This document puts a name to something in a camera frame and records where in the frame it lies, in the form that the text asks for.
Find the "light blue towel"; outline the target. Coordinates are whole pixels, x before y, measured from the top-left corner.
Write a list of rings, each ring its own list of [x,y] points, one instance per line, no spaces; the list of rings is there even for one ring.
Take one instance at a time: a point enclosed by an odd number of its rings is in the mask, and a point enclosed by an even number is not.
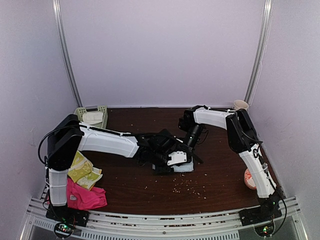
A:
[[[181,165],[173,165],[171,167],[175,173],[190,173],[194,171],[194,163],[191,161],[189,163],[182,163]]]

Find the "cream white towel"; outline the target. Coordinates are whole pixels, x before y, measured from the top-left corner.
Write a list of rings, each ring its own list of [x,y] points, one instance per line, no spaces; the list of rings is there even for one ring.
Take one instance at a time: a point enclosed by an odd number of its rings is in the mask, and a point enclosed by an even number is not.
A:
[[[102,111],[89,111],[82,115],[82,121],[89,125],[102,123],[103,119],[104,113]]]

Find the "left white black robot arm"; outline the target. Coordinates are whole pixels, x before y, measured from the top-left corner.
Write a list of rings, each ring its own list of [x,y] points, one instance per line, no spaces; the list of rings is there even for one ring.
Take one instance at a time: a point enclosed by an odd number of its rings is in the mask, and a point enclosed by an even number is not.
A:
[[[72,218],[70,208],[93,210],[107,206],[105,190],[74,190],[67,174],[77,152],[90,151],[133,158],[163,167],[170,160],[176,139],[167,131],[158,133],[124,133],[98,128],[80,122],[76,115],[68,115],[41,140],[47,142],[47,154],[39,161],[46,167],[49,204],[61,222]]]

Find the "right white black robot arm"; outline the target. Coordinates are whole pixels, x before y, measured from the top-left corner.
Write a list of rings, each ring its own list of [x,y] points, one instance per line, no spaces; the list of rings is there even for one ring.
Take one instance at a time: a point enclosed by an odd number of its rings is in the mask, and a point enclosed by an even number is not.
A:
[[[206,125],[227,131],[230,149],[240,156],[253,178],[259,207],[250,214],[261,221],[281,216],[279,202],[282,196],[263,159],[263,142],[258,139],[247,110],[215,110],[205,105],[186,109],[178,122],[179,129],[186,132],[183,143],[194,149]]]

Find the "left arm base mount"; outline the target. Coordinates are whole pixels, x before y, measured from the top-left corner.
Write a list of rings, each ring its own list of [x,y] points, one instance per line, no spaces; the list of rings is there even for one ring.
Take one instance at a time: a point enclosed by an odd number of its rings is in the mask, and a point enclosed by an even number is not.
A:
[[[49,206],[45,214],[46,218],[67,223],[70,225],[86,227],[90,213],[86,210],[78,210],[65,206]]]

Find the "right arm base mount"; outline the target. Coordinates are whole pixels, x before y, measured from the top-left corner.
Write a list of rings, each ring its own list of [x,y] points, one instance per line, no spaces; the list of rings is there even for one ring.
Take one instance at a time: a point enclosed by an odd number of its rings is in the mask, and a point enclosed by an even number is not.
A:
[[[274,218],[279,218],[282,216],[282,211],[278,205],[273,207],[271,210],[266,206],[257,206],[242,209],[238,214],[242,226],[249,226],[271,221]]]

